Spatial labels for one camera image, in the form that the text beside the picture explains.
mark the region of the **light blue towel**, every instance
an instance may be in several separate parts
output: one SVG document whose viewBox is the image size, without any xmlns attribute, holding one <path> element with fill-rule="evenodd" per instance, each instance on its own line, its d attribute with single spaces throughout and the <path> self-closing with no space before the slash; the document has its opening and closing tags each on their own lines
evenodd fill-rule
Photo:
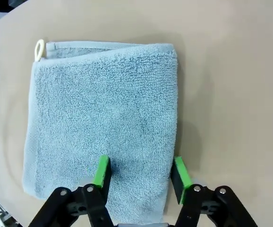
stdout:
<svg viewBox="0 0 273 227">
<path fill-rule="evenodd" d="M 111 158 L 107 202 L 119 223 L 162 220 L 177 124 L 171 44 L 47 43 L 29 93 L 24 190 L 75 190 Z"/>
</svg>

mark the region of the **terry cloth towel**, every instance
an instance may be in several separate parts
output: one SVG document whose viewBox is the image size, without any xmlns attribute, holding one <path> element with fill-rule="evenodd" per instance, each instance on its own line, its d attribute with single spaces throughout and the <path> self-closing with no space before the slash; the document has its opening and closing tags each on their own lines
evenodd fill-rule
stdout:
<svg viewBox="0 0 273 227">
<path fill-rule="evenodd" d="M 47 199 L 111 159 L 107 202 L 119 223 L 160 222 L 177 124 L 172 44 L 47 43 L 33 63 L 24 190 Z"/>
</svg>

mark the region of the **black bracket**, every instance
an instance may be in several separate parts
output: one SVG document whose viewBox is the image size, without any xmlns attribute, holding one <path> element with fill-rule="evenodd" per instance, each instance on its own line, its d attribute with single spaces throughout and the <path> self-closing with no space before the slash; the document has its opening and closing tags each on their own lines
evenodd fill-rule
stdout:
<svg viewBox="0 0 273 227">
<path fill-rule="evenodd" d="M 64 187 L 55 189 L 29 227 L 69 227 L 86 214 L 92 227 L 113 227 L 105 207 L 111 180 L 111 166 L 106 158 L 104 169 L 98 184 L 87 184 L 74 192 Z M 206 214 L 217 227 L 257 227 L 230 187 L 212 191 L 192 184 L 181 158 L 173 162 L 171 179 L 183 207 L 176 224 L 170 227 L 196 227 L 201 214 Z"/>
</svg>

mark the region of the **towel fold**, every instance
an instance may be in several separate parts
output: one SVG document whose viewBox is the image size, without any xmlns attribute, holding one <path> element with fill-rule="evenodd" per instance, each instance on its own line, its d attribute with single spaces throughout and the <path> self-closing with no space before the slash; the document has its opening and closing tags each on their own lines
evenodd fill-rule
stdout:
<svg viewBox="0 0 273 227">
<path fill-rule="evenodd" d="M 107 201 L 120 223 L 160 222 L 177 123 L 171 44 L 47 43 L 32 68 L 24 190 L 46 199 L 111 159 Z"/>
</svg>

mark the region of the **towel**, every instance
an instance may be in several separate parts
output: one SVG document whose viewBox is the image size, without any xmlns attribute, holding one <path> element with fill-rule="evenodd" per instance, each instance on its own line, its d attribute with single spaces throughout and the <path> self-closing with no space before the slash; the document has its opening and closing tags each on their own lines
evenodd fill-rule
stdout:
<svg viewBox="0 0 273 227">
<path fill-rule="evenodd" d="M 23 188 L 47 199 L 111 159 L 119 223 L 162 220 L 177 124 L 172 44 L 58 42 L 32 67 Z"/>
</svg>

